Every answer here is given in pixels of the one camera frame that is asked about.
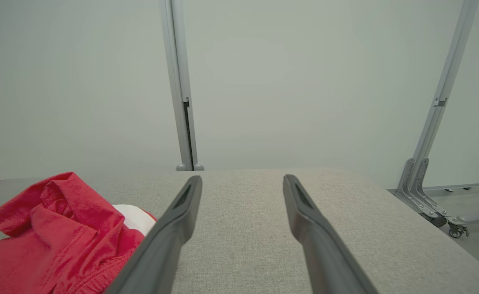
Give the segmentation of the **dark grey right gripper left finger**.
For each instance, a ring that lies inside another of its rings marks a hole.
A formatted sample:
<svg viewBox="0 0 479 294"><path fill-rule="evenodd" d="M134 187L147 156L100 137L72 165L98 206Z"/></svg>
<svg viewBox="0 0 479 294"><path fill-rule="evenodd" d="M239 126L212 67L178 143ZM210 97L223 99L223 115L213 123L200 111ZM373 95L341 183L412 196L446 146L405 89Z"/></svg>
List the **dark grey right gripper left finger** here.
<svg viewBox="0 0 479 294"><path fill-rule="evenodd" d="M152 227L107 294L170 294L182 246L192 237L202 195L202 178L192 176Z"/></svg>

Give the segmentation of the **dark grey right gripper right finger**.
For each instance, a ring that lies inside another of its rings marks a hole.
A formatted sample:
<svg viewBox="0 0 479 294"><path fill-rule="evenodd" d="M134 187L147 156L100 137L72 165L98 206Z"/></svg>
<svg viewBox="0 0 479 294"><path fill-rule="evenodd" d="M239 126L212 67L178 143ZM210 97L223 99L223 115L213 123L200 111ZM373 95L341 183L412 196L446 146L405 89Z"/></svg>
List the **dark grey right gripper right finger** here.
<svg viewBox="0 0 479 294"><path fill-rule="evenodd" d="M302 245L314 294L378 291L295 175L284 175L290 231Z"/></svg>

